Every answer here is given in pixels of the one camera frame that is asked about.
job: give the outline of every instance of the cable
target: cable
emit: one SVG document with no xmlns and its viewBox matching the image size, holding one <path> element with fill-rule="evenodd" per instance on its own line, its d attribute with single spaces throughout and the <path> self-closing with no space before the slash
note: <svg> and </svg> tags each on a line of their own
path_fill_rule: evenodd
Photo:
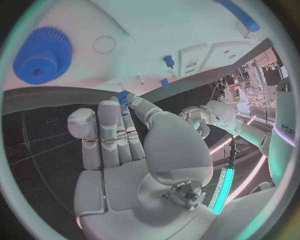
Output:
<svg viewBox="0 0 300 240">
<path fill-rule="evenodd" d="M 213 92 L 212 92 L 212 95 L 211 95 L 211 98 L 210 98 L 210 100 L 209 100 L 209 101 L 211 101 L 211 100 L 213 99 L 214 93 L 215 93 L 215 91 L 216 91 L 216 88 L 217 88 L 217 86 L 218 86 L 219 84 L 222 84 L 222 85 L 225 87 L 225 89 L 227 88 L 227 87 L 225 86 L 225 84 L 224 84 L 224 83 L 222 83 L 222 82 L 219 82 L 217 85 L 215 85 L 215 87 L 214 87 L 214 90 L 213 90 Z"/>
</svg>

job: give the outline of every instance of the teal led light strip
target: teal led light strip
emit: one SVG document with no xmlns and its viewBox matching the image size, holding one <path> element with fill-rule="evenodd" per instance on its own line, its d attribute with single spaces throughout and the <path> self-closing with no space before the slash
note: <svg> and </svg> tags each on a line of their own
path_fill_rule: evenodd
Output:
<svg viewBox="0 0 300 240">
<path fill-rule="evenodd" d="M 208 205 L 208 208 L 215 214 L 219 214 L 225 206 L 233 182 L 234 172 L 234 169 L 222 167 L 218 183 Z"/>
</svg>

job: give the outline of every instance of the blue plastic part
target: blue plastic part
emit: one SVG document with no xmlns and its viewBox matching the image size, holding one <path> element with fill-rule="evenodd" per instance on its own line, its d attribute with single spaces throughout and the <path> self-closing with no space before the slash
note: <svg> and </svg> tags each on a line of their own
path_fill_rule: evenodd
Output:
<svg viewBox="0 0 300 240">
<path fill-rule="evenodd" d="M 166 64 L 167 67 L 173 69 L 173 66 L 174 66 L 175 63 L 174 63 L 171 56 L 166 56 L 163 60 L 165 61 L 165 64 Z"/>
<path fill-rule="evenodd" d="M 68 70 L 72 53 L 71 42 L 61 31 L 52 27 L 37 28 L 16 55 L 13 71 L 28 84 L 45 84 Z"/>
<path fill-rule="evenodd" d="M 160 83 L 165 89 L 167 89 L 169 87 L 169 82 L 166 78 L 161 80 Z"/>
<path fill-rule="evenodd" d="M 232 3 L 230 0 L 215 0 L 227 8 L 232 14 L 234 14 L 241 23 L 246 27 L 249 32 L 257 32 L 260 30 L 260 26 L 242 9 Z"/>
<path fill-rule="evenodd" d="M 129 104 L 127 103 L 127 95 L 129 94 L 129 91 L 121 91 L 120 93 L 117 94 L 117 99 L 119 100 L 121 107 L 125 108 L 128 107 Z"/>
</svg>

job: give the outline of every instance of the blue tube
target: blue tube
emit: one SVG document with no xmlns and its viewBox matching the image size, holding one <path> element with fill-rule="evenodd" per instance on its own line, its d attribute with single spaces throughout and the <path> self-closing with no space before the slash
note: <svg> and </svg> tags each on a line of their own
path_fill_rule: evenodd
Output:
<svg viewBox="0 0 300 240">
<path fill-rule="evenodd" d="M 215 0 L 227 8 L 238 20 L 246 27 L 249 32 L 257 32 L 260 30 L 260 26 L 242 9 L 232 3 L 230 0 Z"/>
</svg>

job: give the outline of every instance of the white panel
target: white panel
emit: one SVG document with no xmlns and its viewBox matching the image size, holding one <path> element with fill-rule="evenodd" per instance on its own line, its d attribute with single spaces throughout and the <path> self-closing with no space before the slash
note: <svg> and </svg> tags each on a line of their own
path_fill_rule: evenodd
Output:
<svg viewBox="0 0 300 240">
<path fill-rule="evenodd" d="M 179 52 L 180 76 L 185 77 L 195 74 L 204 58 L 208 54 L 209 46 L 202 43 L 196 46 L 187 47 Z"/>
<path fill-rule="evenodd" d="M 211 46 L 201 71 L 207 71 L 234 64 L 237 60 L 247 54 L 252 45 L 249 41 L 219 42 Z"/>
</svg>

